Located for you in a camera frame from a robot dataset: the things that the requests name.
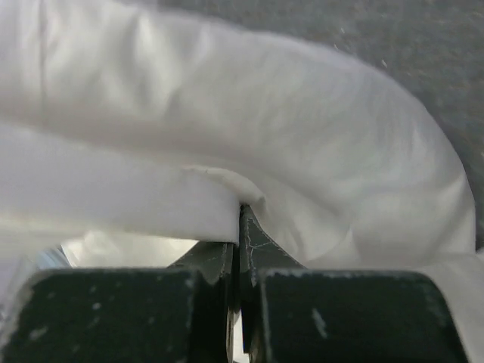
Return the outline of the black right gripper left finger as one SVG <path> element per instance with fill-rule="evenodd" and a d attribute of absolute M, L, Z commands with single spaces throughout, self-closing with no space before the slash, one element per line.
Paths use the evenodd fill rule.
<path fill-rule="evenodd" d="M 36 272 L 6 303 L 3 362 L 230 362 L 233 244 L 199 242 L 163 268 Z"/>

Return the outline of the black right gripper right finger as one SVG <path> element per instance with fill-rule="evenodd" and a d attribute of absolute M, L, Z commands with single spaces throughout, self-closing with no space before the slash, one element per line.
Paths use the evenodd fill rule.
<path fill-rule="evenodd" d="M 466 362 L 447 303 L 410 271 L 304 268 L 240 210 L 244 351 L 252 362 Z"/>

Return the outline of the white shirt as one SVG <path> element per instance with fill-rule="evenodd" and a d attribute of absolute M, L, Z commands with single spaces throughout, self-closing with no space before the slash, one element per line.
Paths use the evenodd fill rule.
<path fill-rule="evenodd" d="M 1 3 L 1 253 L 235 242 L 248 203 L 309 269 L 403 270 L 483 360 L 464 167 L 424 106 L 331 48 L 120 1 Z"/>

